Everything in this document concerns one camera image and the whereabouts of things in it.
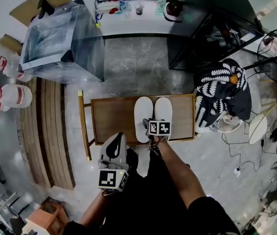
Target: white slipper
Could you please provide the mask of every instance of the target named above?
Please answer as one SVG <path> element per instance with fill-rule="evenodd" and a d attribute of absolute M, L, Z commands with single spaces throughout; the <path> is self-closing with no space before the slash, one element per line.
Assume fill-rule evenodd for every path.
<path fill-rule="evenodd" d="M 150 98 L 143 96 L 140 97 L 134 107 L 134 120 L 136 138 L 140 143 L 147 143 L 149 138 L 146 136 L 146 129 L 143 125 L 143 119 L 149 120 L 152 118 L 153 104 Z"/>
<path fill-rule="evenodd" d="M 154 117 L 156 120 L 165 120 L 172 125 L 172 104 L 166 97 L 161 97 L 154 106 Z"/>

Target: concrete floor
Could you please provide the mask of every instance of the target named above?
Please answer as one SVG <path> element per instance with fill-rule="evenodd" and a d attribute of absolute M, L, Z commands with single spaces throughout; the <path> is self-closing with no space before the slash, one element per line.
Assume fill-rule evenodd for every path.
<path fill-rule="evenodd" d="M 252 64 L 256 56 L 239 51 L 231 56 L 241 67 Z M 247 77 L 254 73 L 247 71 Z M 8 81 L 0 75 L 0 84 Z M 261 101 L 270 100 L 271 93 L 260 95 L 262 85 L 257 76 L 248 79 L 252 92 L 252 110 L 256 113 L 262 110 Z M 23 214 L 27 216 L 35 203 L 40 203 L 46 196 L 66 201 L 66 211 L 69 218 L 78 221 L 83 212 L 98 194 L 97 189 L 97 159 L 100 146 L 91 146 L 93 160 L 87 161 L 81 136 L 78 114 L 77 91 L 84 90 L 84 102 L 92 98 L 119 97 L 146 94 L 179 94 L 191 93 L 194 90 L 192 74 L 184 71 L 168 70 L 166 41 L 162 38 L 124 38 L 106 40 L 105 51 L 105 81 L 84 84 L 67 85 L 66 128 L 69 153 L 71 157 L 76 187 L 74 191 L 53 187 L 43 189 L 32 183 L 26 159 L 20 152 L 16 127 L 17 110 L 0 112 L 0 165 L 3 169 L 8 192 L 17 192 L 32 198 L 31 209 Z M 86 110 L 86 122 L 89 140 L 94 136 L 91 112 Z M 227 134 L 228 142 L 248 141 L 244 135 L 244 125 L 233 133 Z M 263 154 L 261 167 L 254 172 L 253 165 L 247 163 L 241 169 L 241 175 L 236 178 L 234 169 L 239 165 L 238 156 L 231 158 L 228 146 L 222 141 L 220 133 L 204 133 L 193 141 L 171 143 L 172 148 L 188 164 L 198 176 L 207 195 L 211 195 L 225 208 L 230 217 L 245 224 L 258 211 L 258 193 L 277 174 L 270 170 L 277 160 L 275 154 Z M 266 142 L 265 151 L 275 152 L 276 145 Z M 146 145 L 134 147 L 139 155 L 138 172 L 147 174 L 149 152 Z M 256 169 L 259 166 L 261 154 L 260 142 L 249 145 L 231 146 L 232 155 L 241 153 L 241 163 L 251 160 Z"/>

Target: black shirt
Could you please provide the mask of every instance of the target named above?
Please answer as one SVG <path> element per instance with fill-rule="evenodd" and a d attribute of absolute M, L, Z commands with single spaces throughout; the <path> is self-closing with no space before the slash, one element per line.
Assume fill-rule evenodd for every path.
<path fill-rule="evenodd" d="M 192 202 L 188 209 L 177 211 L 154 205 L 156 201 L 147 201 L 144 208 L 133 209 L 130 203 L 122 203 L 113 211 L 112 221 L 105 222 L 100 230 L 89 230 L 75 222 L 67 224 L 63 235 L 73 234 L 136 234 L 155 231 L 174 234 L 202 234 L 202 235 L 238 235 L 239 231 L 222 206 L 211 197 L 201 197 Z"/>

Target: transparent plastic box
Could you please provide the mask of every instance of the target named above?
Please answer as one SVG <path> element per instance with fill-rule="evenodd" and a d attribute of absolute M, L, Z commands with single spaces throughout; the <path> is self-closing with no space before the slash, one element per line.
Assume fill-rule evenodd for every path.
<path fill-rule="evenodd" d="M 72 84 L 103 80 L 104 41 L 83 4 L 55 8 L 31 22 L 22 49 L 21 71 Z"/>

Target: gray floor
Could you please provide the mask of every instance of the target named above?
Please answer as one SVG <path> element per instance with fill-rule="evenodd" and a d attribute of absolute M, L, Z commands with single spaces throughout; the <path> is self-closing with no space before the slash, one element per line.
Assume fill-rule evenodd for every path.
<path fill-rule="evenodd" d="M 241 67 L 256 61 L 254 55 L 240 51 L 231 56 Z M 254 73 L 247 71 L 247 76 Z M 262 85 L 257 76 L 248 79 L 252 92 L 252 110 L 260 112 L 261 101 L 270 100 L 271 93 L 260 95 Z M 0 76 L 0 83 L 6 83 Z M 0 165 L 7 178 L 6 189 L 19 195 L 27 194 L 33 202 L 41 202 L 47 195 L 66 201 L 70 219 L 79 220 L 99 190 L 97 189 L 97 159 L 100 147 L 92 145 L 93 160 L 85 156 L 78 114 L 77 91 L 84 90 L 84 102 L 92 98 L 119 97 L 146 94 L 191 93 L 194 90 L 192 74 L 168 70 L 166 41 L 162 38 L 125 38 L 106 40 L 105 81 L 68 85 L 65 90 L 66 127 L 69 153 L 73 166 L 76 188 L 74 191 L 53 187 L 43 189 L 32 184 L 27 163 L 20 152 L 15 116 L 11 109 L 0 113 Z M 86 110 L 86 123 L 89 139 L 94 136 L 91 112 Z M 228 142 L 248 141 L 244 126 L 227 134 Z M 263 154 L 261 167 L 254 172 L 253 165 L 247 163 L 236 178 L 234 169 L 239 165 L 239 156 L 231 158 L 228 146 L 221 140 L 220 133 L 204 133 L 194 141 L 174 142 L 172 148 L 198 176 L 204 191 L 218 200 L 230 217 L 242 224 L 259 209 L 257 195 L 276 175 L 270 170 L 277 160 L 274 154 Z M 265 143 L 267 152 L 275 151 L 275 144 Z M 138 172 L 147 174 L 149 152 L 146 145 L 134 147 L 139 155 Z M 251 160 L 258 169 L 261 154 L 260 143 L 231 146 L 232 155 L 241 152 L 241 162 Z"/>

